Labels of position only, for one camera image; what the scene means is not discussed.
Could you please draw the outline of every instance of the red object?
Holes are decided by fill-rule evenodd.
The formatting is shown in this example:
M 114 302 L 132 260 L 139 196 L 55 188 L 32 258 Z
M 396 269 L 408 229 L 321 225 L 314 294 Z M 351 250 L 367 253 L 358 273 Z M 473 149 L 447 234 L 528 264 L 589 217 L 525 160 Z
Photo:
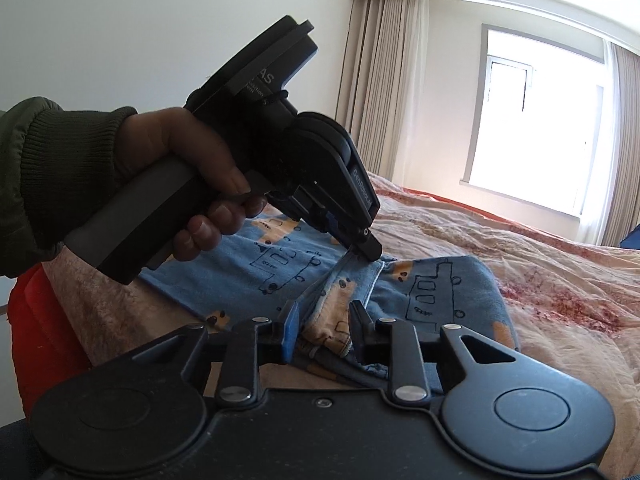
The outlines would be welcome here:
M 7 317 L 18 391 L 28 417 L 44 392 L 87 371 L 91 363 L 40 264 L 18 278 Z
M 478 213 L 481 214 L 482 216 L 489 218 L 491 220 L 497 220 L 498 222 L 503 222 L 505 224 L 510 224 L 510 225 L 515 225 L 517 224 L 517 222 L 514 222 L 513 220 L 508 220 L 506 218 L 503 218 L 501 216 L 498 215 L 494 215 L 493 213 L 489 213 L 488 211 L 484 211 L 483 209 L 478 209 L 477 207 L 473 207 L 467 204 L 463 204 L 462 202 L 456 202 L 455 200 L 452 200 L 450 198 L 444 198 L 443 196 L 438 196 L 438 195 L 434 195 L 433 193 L 427 193 L 425 191 L 418 191 L 417 189 L 411 189 L 410 187 L 404 187 L 403 188 L 407 193 L 411 193 L 414 195 L 421 195 L 421 196 L 429 196 L 435 200 L 437 200 L 438 202 L 446 202 L 449 204 L 453 204 L 453 205 L 458 205 L 460 207 L 463 207 L 464 209 L 467 209 L 469 211 L 473 211 L 474 213 Z

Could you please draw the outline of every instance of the window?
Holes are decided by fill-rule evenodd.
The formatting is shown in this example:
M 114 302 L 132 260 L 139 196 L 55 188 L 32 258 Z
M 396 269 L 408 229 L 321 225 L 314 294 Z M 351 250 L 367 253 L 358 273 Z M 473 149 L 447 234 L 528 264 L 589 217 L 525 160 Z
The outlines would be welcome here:
M 465 180 L 580 215 L 600 130 L 602 62 L 485 28 L 486 73 Z

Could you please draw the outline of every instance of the green jacket sleeve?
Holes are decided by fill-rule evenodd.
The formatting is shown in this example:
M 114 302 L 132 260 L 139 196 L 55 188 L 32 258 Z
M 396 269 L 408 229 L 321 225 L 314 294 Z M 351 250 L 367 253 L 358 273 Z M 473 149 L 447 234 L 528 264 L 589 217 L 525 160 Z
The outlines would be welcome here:
M 52 259 L 114 193 L 114 136 L 135 113 L 65 112 L 42 97 L 0 112 L 0 275 Z

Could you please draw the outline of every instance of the bedspread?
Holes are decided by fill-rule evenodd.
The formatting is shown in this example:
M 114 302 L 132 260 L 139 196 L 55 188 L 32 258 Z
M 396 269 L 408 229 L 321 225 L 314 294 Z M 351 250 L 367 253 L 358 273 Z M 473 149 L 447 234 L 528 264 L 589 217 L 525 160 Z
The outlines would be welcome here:
M 521 350 L 587 382 L 612 404 L 616 433 L 602 470 L 612 479 L 640 472 L 640 253 L 573 243 L 371 179 L 381 202 L 372 228 L 385 253 L 406 259 L 473 254 L 484 262 Z M 190 320 L 144 284 L 114 283 L 69 251 L 45 268 L 94 364 Z M 285 368 L 266 385 L 333 384 Z

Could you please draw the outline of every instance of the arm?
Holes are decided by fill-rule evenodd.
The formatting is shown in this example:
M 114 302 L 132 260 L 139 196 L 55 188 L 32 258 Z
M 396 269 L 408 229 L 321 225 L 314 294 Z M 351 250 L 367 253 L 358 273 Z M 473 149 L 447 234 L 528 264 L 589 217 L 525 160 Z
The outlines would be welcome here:
M 250 192 L 224 140 L 184 108 L 137 114 L 65 112 L 32 98 L 0 115 L 0 275 L 18 276 L 52 259 L 60 240 L 127 180 L 174 152 L 229 196 Z M 266 204 L 214 202 L 174 238 L 174 256 L 193 260 L 233 234 Z
M 65 112 L 37 97 L 0 116 L 0 274 L 52 259 L 115 192 L 115 134 L 135 113 Z

